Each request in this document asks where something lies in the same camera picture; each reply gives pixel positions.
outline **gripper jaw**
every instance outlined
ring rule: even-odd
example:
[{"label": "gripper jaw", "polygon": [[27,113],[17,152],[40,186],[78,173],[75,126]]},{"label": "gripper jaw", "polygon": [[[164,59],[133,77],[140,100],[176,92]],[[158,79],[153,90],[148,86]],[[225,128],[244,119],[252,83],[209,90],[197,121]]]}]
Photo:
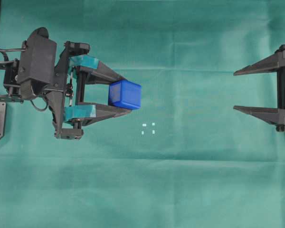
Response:
[{"label": "gripper jaw", "polygon": [[285,132],[285,45],[273,55],[234,72],[234,75],[272,72],[277,75],[277,108],[234,106],[233,109],[275,125],[278,132]]},{"label": "gripper jaw", "polygon": [[234,106],[233,109],[252,115],[268,124],[285,126],[285,109]]},{"label": "gripper jaw", "polygon": [[234,72],[234,76],[276,72],[285,67],[285,50],[277,51],[263,60]]}]

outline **wire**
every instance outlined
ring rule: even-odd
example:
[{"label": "wire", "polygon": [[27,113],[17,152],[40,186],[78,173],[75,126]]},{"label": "wire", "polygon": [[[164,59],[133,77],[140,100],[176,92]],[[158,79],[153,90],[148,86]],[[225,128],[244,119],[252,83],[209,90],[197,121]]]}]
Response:
[{"label": "wire", "polygon": [[14,52],[14,51],[25,51],[25,49],[23,48],[0,49],[0,52]]},{"label": "wire", "polygon": [[7,63],[13,63],[14,60],[11,60],[11,61],[0,61],[0,64],[7,64]]},{"label": "wire", "polygon": [[47,108],[48,108],[48,100],[43,97],[43,100],[45,101],[45,103],[47,104],[44,108],[38,108],[35,106],[34,102],[33,101],[30,101],[32,103],[32,105],[34,106],[34,108],[40,112],[44,112]]}]

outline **metal rod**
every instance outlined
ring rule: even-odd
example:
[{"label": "metal rod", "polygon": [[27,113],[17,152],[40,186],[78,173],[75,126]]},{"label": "metal rod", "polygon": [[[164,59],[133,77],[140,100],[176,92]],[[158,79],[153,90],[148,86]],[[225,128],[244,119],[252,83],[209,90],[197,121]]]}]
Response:
[{"label": "metal rod", "polygon": [[285,109],[285,66],[277,71],[277,107]]}]

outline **blue cube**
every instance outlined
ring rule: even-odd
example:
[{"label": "blue cube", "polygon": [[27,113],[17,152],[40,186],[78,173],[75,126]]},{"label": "blue cube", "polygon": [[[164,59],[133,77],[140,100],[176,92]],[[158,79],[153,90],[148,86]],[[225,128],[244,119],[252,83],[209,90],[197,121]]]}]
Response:
[{"label": "blue cube", "polygon": [[110,84],[109,105],[139,109],[141,107],[141,86],[127,80]]}]

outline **green fabric surface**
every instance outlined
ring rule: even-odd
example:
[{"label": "green fabric surface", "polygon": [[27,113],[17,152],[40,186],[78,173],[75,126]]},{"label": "green fabric surface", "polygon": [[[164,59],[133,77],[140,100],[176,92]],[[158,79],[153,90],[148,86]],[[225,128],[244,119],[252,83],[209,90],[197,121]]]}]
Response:
[{"label": "green fabric surface", "polygon": [[67,141],[49,110],[8,104],[0,228],[285,228],[285,133],[232,109],[276,107],[275,74],[233,72],[285,44],[285,0],[2,1],[0,48],[38,27],[57,54],[89,43],[142,107]]}]

